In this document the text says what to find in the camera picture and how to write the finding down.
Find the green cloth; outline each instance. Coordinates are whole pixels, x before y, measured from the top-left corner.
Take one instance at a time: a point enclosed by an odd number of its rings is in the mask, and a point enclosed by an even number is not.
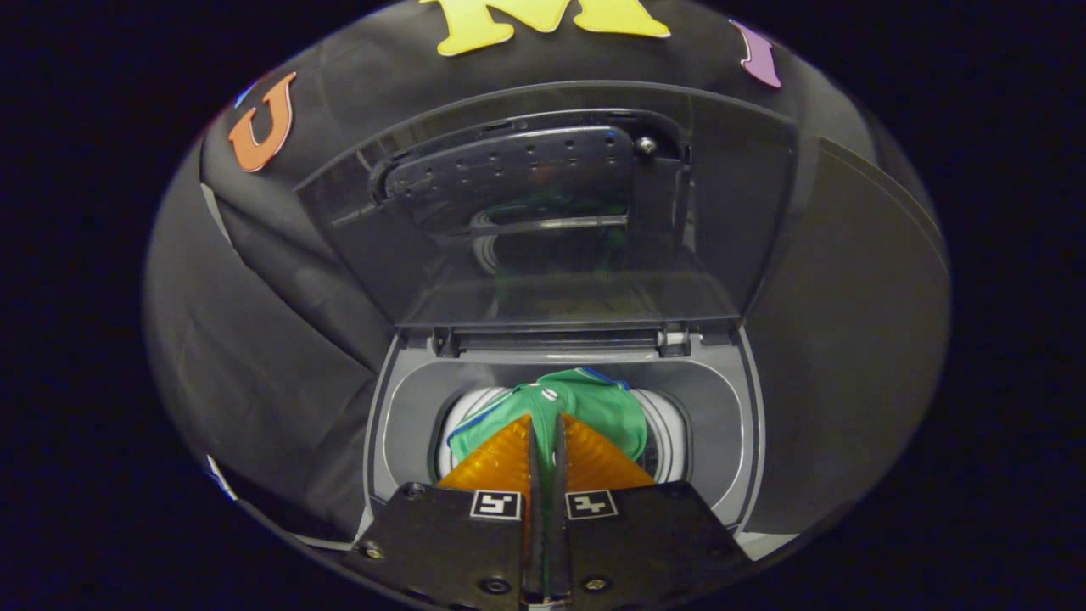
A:
[[[591,427],[632,460],[637,460],[645,450],[645,415],[641,404],[624,382],[613,381],[589,368],[547,374],[533,384],[521,384],[503,393],[465,416],[447,444],[456,460],[463,461],[505,425],[531,413],[542,480],[550,482],[555,420],[561,412]]]

